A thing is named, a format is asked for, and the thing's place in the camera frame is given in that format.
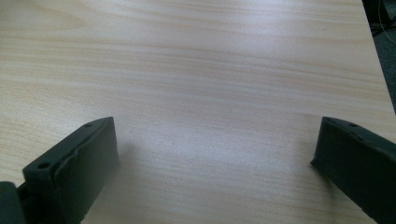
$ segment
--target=black object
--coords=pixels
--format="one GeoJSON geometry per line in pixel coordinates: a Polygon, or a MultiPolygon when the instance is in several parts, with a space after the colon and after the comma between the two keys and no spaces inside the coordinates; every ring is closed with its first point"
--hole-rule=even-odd
{"type": "Polygon", "coordinates": [[[354,123],[323,118],[318,168],[377,223],[396,223],[396,145],[354,123]]]}
{"type": "Polygon", "coordinates": [[[383,0],[364,0],[363,5],[368,22],[370,23],[381,22],[384,25],[390,22],[390,17],[387,12],[387,9],[384,6],[383,0]]]}
{"type": "Polygon", "coordinates": [[[87,123],[27,165],[18,189],[0,182],[0,223],[80,223],[119,164],[113,118],[87,123]]]}

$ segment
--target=dark floor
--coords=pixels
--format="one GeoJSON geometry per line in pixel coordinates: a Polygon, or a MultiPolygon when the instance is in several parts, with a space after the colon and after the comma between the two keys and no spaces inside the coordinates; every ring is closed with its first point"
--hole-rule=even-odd
{"type": "MultiPolygon", "coordinates": [[[[385,8],[391,19],[396,18],[396,1],[384,0],[385,8]]],[[[396,111],[396,29],[389,29],[373,37],[382,71],[387,81],[393,109],[396,111]]]]}

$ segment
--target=screw hole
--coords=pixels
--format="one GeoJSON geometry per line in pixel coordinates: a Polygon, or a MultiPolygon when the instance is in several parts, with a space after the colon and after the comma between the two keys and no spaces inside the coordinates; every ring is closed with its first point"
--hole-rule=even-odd
{"type": "Polygon", "coordinates": [[[50,166],[49,162],[43,162],[43,163],[40,163],[37,167],[38,167],[38,169],[45,169],[45,168],[48,168],[49,166],[50,166]]]}

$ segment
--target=wooden table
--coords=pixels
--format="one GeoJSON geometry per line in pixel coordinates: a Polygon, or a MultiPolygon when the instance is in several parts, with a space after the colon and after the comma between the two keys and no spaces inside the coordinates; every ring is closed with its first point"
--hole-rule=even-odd
{"type": "Polygon", "coordinates": [[[0,1],[0,179],[113,116],[84,223],[374,223],[323,179],[323,116],[395,141],[361,0],[0,1]]]}

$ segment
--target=black plastic part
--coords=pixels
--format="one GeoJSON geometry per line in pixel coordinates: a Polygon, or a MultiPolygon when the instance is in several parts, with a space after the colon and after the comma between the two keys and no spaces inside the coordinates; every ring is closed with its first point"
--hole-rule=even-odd
{"type": "Polygon", "coordinates": [[[396,223],[396,145],[361,126],[323,118],[318,168],[377,223],[396,223]]]}
{"type": "Polygon", "coordinates": [[[10,182],[0,182],[0,223],[25,224],[17,189],[10,182]]]}
{"type": "Polygon", "coordinates": [[[27,165],[18,190],[0,185],[0,223],[78,224],[119,165],[113,118],[87,123],[27,165]]]}

